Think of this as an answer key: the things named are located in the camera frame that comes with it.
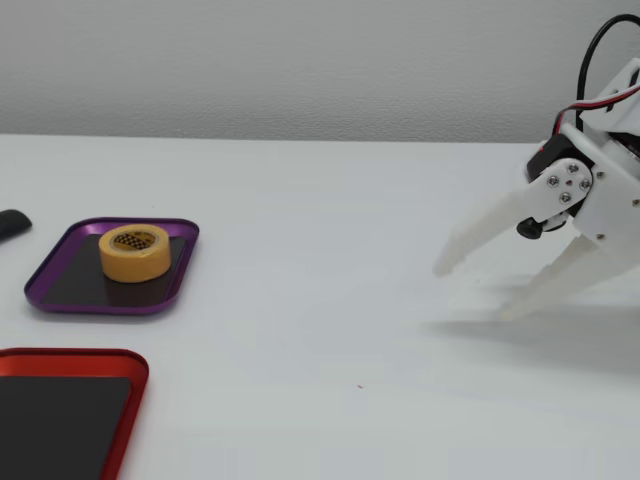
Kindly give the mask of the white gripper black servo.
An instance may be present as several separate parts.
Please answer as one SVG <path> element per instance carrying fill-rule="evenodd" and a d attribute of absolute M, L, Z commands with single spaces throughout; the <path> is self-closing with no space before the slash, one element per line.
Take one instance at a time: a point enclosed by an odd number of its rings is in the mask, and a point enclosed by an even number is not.
<path fill-rule="evenodd" d="M 552 306 L 639 265 L 639 138 L 608 133 L 595 144 L 571 125 L 526 164 L 530 183 L 501 196 L 453 230 L 433 267 L 443 277 L 468 255 L 514 227 L 526 239 L 560 228 L 578 232 L 502 310 L 511 321 Z"/>

